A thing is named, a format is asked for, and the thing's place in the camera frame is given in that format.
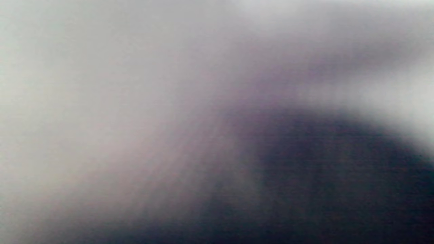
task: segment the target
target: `dark curved object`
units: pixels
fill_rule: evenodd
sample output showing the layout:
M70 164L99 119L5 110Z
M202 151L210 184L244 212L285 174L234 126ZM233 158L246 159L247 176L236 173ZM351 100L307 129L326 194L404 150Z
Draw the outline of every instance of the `dark curved object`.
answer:
M397 136L287 110L236 111L227 123L257 154L267 218L241 221L216 196L196 226L78 231L61 243L434 243L433 163Z

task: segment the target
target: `blurry surface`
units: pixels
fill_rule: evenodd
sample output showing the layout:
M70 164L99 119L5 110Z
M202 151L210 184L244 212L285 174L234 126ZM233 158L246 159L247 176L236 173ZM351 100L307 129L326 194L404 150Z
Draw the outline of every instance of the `blurry surface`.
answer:
M434 157L429 8L257 3L0 3L4 243L39 241L63 217L123 225L124 210L194 222L228 172L245 198L233 205L254 207L240 162L256 156L227 110L339 111ZM183 200L152 207L172 194Z

